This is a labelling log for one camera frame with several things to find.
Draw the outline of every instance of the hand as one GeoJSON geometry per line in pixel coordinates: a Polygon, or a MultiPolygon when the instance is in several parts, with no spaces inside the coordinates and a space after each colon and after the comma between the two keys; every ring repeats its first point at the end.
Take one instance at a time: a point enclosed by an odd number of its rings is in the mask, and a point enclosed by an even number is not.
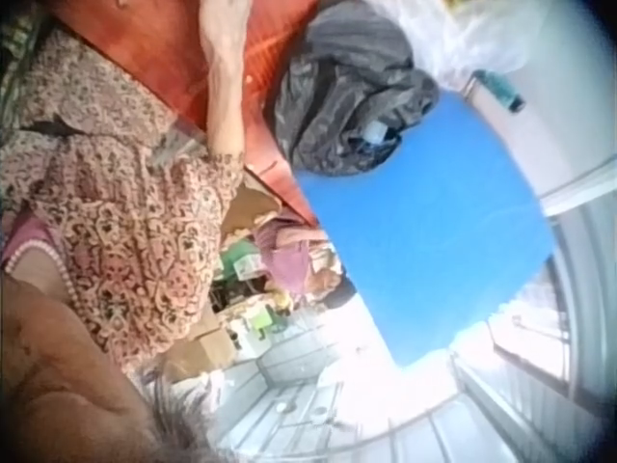
{"type": "Polygon", "coordinates": [[[201,0],[201,48],[209,65],[243,63],[253,0],[201,0]]]}

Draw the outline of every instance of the white wall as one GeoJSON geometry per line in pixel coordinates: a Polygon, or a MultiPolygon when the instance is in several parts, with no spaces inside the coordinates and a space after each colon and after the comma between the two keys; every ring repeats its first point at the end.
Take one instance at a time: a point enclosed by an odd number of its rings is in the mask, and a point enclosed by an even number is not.
{"type": "Polygon", "coordinates": [[[553,0],[528,64],[510,79],[558,141],[573,176],[615,152],[615,47],[582,2],[553,0]]]}
{"type": "Polygon", "coordinates": [[[521,113],[509,113],[482,87],[469,99],[537,196],[617,152],[615,48],[577,0],[552,0],[527,65],[508,77],[527,101],[521,113]]]}

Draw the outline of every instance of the clear plastic bag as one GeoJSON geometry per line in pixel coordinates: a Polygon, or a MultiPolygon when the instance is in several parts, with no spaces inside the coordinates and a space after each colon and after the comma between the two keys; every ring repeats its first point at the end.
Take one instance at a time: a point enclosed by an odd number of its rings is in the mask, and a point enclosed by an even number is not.
{"type": "Polygon", "coordinates": [[[450,90],[477,69],[511,72],[527,61],[552,0],[366,0],[397,23],[416,65],[450,90]]]}

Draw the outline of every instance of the cardboard box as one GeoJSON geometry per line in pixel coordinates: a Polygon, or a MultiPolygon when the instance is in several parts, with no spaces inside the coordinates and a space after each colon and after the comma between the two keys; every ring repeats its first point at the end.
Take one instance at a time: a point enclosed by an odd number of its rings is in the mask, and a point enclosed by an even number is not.
{"type": "Polygon", "coordinates": [[[163,354],[165,376],[172,383],[230,367],[237,355],[225,329],[192,340],[181,340],[163,354]]]}

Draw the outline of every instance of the person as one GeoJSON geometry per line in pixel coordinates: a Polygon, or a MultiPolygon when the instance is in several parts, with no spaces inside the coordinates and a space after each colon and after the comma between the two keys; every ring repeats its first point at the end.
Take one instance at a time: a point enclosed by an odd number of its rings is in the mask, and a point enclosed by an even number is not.
{"type": "Polygon", "coordinates": [[[275,285],[296,298],[312,295],[328,309],[344,305],[356,293],[346,272],[333,270],[335,255],[324,268],[313,270],[310,247],[328,242],[328,235],[311,227],[294,211],[281,214],[254,231],[255,245],[275,285]]]}
{"type": "Polygon", "coordinates": [[[197,398],[127,375],[207,298],[243,169],[250,9],[201,0],[207,152],[164,167],[148,162],[172,112],[70,34],[42,44],[0,149],[2,461],[220,461],[197,398]]]}

